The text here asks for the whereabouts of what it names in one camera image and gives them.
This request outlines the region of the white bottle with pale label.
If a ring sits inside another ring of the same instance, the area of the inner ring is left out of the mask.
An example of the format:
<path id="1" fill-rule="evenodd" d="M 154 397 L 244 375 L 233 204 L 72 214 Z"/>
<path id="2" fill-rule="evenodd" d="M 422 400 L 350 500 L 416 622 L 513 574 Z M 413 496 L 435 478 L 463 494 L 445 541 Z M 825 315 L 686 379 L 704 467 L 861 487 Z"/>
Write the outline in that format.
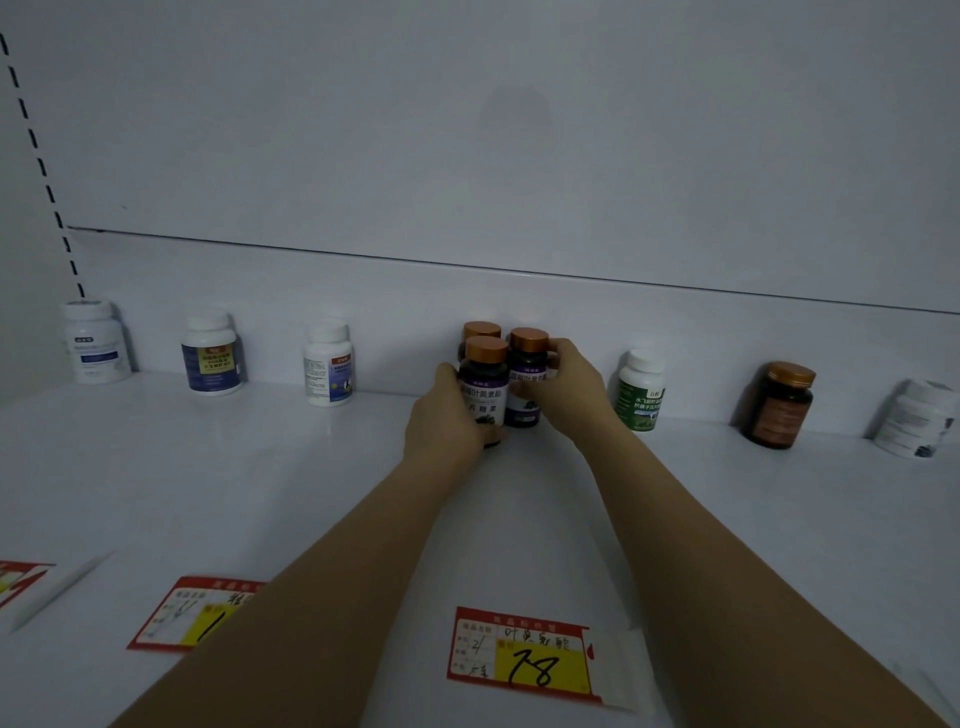
<path id="1" fill-rule="evenodd" d="M 115 317 L 114 305 L 106 299 L 84 298 L 61 306 L 64 336 L 74 380 L 83 385 L 119 383 L 133 369 L 126 335 Z"/>

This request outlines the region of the white bottle with blue-yellow label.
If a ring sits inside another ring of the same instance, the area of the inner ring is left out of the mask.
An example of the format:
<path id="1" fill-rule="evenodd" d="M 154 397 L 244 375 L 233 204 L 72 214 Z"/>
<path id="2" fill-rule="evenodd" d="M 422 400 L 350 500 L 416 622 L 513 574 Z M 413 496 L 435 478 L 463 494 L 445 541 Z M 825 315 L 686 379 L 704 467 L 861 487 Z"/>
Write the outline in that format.
<path id="1" fill-rule="evenodd" d="M 209 309 L 189 314 L 181 338 L 181 353 L 189 389 L 200 396 L 234 394 L 244 376 L 238 337 L 230 314 Z"/>

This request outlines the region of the person's left hand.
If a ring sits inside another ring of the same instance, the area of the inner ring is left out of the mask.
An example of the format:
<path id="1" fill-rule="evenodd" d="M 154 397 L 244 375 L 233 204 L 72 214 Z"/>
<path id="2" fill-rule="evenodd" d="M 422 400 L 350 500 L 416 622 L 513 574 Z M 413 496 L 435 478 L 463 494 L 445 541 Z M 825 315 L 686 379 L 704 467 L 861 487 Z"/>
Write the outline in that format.
<path id="1" fill-rule="evenodd" d="M 463 399 L 437 398 L 437 370 L 429 391 L 413 405 L 404 432 L 403 459 L 437 467 L 469 468 L 488 447 L 502 439 L 502 429 L 470 418 Z"/>

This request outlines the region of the person's right forearm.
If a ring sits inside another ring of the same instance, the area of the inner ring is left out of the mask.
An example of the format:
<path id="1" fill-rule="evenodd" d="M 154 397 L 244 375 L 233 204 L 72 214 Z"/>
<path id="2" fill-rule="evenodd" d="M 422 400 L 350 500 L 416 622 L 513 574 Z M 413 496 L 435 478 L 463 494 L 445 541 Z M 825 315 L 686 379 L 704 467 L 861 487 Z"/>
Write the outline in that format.
<path id="1" fill-rule="evenodd" d="M 689 728 L 949 728 L 616 416 L 566 435 L 594 476 Z"/>

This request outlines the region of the white slotted shelf upright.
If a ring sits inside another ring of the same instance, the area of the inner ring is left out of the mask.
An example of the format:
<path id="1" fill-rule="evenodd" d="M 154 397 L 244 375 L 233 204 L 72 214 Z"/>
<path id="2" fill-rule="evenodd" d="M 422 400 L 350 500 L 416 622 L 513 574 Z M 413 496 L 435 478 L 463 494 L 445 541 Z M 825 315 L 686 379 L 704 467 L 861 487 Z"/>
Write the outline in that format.
<path id="1" fill-rule="evenodd" d="M 18 56 L 0 23 L 0 264 L 56 300 L 90 297 L 78 248 L 27 99 Z"/>

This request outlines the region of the white bottle with green label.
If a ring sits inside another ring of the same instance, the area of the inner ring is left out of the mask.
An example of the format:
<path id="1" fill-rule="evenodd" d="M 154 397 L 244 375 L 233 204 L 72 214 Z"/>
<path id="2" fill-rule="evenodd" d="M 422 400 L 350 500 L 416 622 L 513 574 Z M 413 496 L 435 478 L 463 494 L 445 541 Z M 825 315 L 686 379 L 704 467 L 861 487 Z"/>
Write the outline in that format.
<path id="1" fill-rule="evenodd" d="M 661 413 L 666 392 L 666 361 L 638 348 L 627 351 L 618 371 L 614 410 L 633 432 L 651 432 Z"/>

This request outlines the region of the brown bottle with orange label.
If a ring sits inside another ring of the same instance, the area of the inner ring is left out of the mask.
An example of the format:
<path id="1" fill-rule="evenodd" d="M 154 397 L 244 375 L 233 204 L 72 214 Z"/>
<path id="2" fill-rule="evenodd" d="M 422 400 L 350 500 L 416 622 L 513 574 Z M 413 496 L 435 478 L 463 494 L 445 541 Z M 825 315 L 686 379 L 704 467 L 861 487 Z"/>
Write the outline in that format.
<path id="1" fill-rule="evenodd" d="M 739 432 L 769 450 L 793 447 L 813 402 L 816 372 L 784 360 L 765 365 Z"/>

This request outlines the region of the red and yellow price tag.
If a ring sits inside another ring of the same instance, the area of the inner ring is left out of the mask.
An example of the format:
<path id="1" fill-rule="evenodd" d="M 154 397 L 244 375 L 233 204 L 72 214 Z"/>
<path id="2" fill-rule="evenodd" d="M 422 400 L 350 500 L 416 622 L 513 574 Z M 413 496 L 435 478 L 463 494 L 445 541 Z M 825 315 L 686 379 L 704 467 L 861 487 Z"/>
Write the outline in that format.
<path id="1" fill-rule="evenodd" d="M 264 581 L 233 577 L 180 577 L 126 648 L 169 653 L 194 650 L 265 585 Z"/>
<path id="2" fill-rule="evenodd" d="M 0 614 L 56 567 L 54 563 L 0 560 Z"/>
<path id="3" fill-rule="evenodd" d="M 446 678 L 601 704 L 594 633 L 586 625 L 459 606 Z"/>

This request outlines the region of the white bottle with grey label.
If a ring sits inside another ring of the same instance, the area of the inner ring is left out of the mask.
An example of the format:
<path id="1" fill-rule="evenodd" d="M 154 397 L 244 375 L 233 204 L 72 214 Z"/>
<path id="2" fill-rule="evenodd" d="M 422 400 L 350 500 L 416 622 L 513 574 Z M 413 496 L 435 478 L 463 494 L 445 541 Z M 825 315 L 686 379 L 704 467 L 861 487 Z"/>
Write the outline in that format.
<path id="1" fill-rule="evenodd" d="M 960 392 L 928 379 L 910 379 L 895 396 L 872 438 L 891 455 L 932 459 L 960 411 Z"/>

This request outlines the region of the person's left forearm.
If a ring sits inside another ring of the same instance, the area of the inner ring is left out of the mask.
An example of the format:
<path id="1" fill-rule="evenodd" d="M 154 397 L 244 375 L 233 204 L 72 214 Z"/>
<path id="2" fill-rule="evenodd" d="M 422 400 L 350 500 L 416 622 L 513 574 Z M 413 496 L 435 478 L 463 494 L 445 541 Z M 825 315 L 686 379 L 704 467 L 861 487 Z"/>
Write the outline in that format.
<path id="1" fill-rule="evenodd" d="M 430 533 L 483 450 L 409 447 L 109 728 L 357 728 Z"/>

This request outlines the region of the white bottle with blue-white label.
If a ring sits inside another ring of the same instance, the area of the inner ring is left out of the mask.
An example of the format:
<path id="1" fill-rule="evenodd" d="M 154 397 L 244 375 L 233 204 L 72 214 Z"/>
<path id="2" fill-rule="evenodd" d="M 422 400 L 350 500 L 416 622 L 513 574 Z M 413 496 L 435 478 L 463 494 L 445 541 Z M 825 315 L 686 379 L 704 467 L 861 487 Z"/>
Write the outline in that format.
<path id="1" fill-rule="evenodd" d="M 354 345 L 345 321 L 321 318 L 307 327 L 303 347 L 306 401 L 313 407 L 340 407 L 354 394 Z"/>

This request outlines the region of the person's right hand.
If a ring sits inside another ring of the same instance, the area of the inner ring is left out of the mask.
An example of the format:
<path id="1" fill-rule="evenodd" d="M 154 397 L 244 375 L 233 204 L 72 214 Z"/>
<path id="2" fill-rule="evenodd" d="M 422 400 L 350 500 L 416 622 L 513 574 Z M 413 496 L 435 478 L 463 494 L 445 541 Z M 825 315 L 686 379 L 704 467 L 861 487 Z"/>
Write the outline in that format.
<path id="1" fill-rule="evenodd" d="M 533 399 L 548 423 L 584 455 L 622 451 L 631 440 L 610 404 L 602 375 L 567 338 L 549 339 L 556 370 L 550 399 Z M 510 393 L 517 394 L 517 383 Z"/>

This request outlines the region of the clear plastic tag holder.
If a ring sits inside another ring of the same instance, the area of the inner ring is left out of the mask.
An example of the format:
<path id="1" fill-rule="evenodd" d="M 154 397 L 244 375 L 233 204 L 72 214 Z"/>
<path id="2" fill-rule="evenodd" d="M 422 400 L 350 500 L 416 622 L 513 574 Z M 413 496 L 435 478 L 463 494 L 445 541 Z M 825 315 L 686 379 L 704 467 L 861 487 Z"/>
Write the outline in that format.
<path id="1" fill-rule="evenodd" d="M 606 707 L 653 719 L 657 690 L 642 628 L 582 632 L 591 693 Z"/>
<path id="2" fill-rule="evenodd" d="M 11 603 L 8 611 L 0 613 L 0 638 L 27 625 L 68 590 L 88 577 L 110 559 L 115 550 L 108 550 L 85 560 L 54 563 L 56 568 Z"/>

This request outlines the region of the dark bottle with copper cap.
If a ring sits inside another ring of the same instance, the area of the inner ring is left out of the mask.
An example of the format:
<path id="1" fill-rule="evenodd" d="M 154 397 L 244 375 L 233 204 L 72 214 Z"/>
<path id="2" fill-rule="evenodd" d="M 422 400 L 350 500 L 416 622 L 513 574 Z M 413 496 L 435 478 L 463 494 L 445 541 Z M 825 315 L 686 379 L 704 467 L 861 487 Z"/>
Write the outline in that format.
<path id="1" fill-rule="evenodd" d="M 509 393 L 507 342 L 474 335 L 462 343 L 457 379 L 469 418 L 480 426 L 502 428 Z"/>
<path id="2" fill-rule="evenodd" d="M 546 379 L 549 334 L 531 326 L 517 326 L 508 337 L 507 365 L 510 382 L 538 382 Z M 534 428 L 541 409 L 533 399 L 509 393 L 504 425 L 516 429 Z"/>
<path id="3" fill-rule="evenodd" d="M 462 325 L 461 342 L 457 353 L 458 362 L 462 362 L 466 357 L 467 341 L 478 336 L 500 340 L 502 337 L 501 326 L 492 321 L 466 321 Z"/>

